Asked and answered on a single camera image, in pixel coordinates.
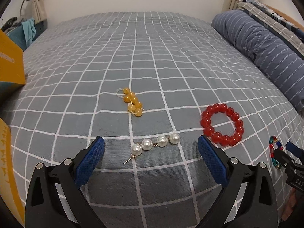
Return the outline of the right hand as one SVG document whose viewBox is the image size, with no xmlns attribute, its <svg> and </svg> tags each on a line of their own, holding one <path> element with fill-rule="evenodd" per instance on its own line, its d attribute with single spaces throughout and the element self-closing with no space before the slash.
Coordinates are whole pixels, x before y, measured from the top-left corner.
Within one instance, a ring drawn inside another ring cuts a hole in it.
<svg viewBox="0 0 304 228">
<path fill-rule="evenodd" d="M 286 221 L 291 213 L 293 212 L 294 208 L 298 203 L 300 203 L 302 198 L 302 193 L 297 191 L 295 188 L 292 188 L 288 201 L 285 205 L 284 211 L 281 215 L 281 220 Z"/>
</svg>

